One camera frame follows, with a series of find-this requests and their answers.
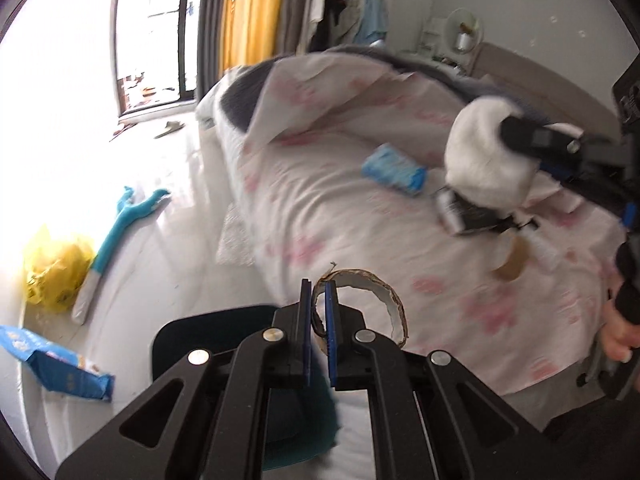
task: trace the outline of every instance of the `blue gripper pad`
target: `blue gripper pad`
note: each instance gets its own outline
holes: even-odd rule
[[[329,381],[332,388],[335,388],[338,355],[337,341],[335,336],[334,295],[332,294],[332,283],[324,284],[324,316],[326,317],[326,354],[329,361]]]
[[[302,280],[302,292],[300,301],[304,301],[304,327],[305,336],[302,340],[302,366],[305,373],[305,384],[311,384],[311,282]]]

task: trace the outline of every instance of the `finger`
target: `finger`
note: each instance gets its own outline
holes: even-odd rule
[[[613,272],[607,277],[607,286],[611,291],[612,298],[618,295],[618,291],[624,282],[625,279],[620,275],[618,270],[614,268]]]
[[[606,330],[620,344],[640,348],[640,326],[632,325],[620,314],[613,304],[613,300],[607,301],[602,309],[602,317]]]
[[[609,359],[619,363],[628,363],[631,361],[631,349],[628,346],[620,344],[604,329],[600,330],[600,343],[604,353]]]

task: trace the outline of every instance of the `blue package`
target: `blue package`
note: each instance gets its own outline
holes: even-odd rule
[[[25,328],[0,325],[0,346],[20,359],[51,392],[111,401],[115,378],[88,359]]]
[[[398,152],[391,144],[382,144],[367,157],[362,165],[362,174],[383,186],[395,187],[410,195],[420,193],[427,180],[427,169]]]

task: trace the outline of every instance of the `white bedsheet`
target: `white bedsheet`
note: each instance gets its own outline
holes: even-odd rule
[[[219,83],[218,97],[232,79]],[[278,302],[295,301],[300,280],[318,279],[332,261],[367,269],[403,300],[407,350],[449,350],[538,428],[600,395],[578,390],[575,378],[599,327],[607,262],[623,237],[613,217],[585,203],[562,211],[558,202],[573,196],[537,205],[548,193],[532,196],[562,264],[549,274],[532,261],[516,282],[502,283],[486,272],[495,235],[452,238],[427,196],[408,198],[360,176],[382,142],[430,167],[442,161],[462,103],[439,83],[364,58],[306,56],[276,64],[247,134],[226,120],[217,98],[212,108],[257,265]],[[390,334],[372,294],[339,295],[370,328]],[[339,445],[318,475],[373,478],[366,394],[337,399]]]

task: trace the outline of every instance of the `human hand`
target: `human hand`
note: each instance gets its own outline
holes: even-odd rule
[[[618,273],[609,280],[613,298],[616,297],[623,283]],[[631,359],[632,349],[640,348],[640,326],[629,323],[614,306],[614,300],[604,304],[602,316],[604,325],[600,329],[600,343],[609,359],[626,363]],[[636,389],[640,391],[640,377],[636,381]]]

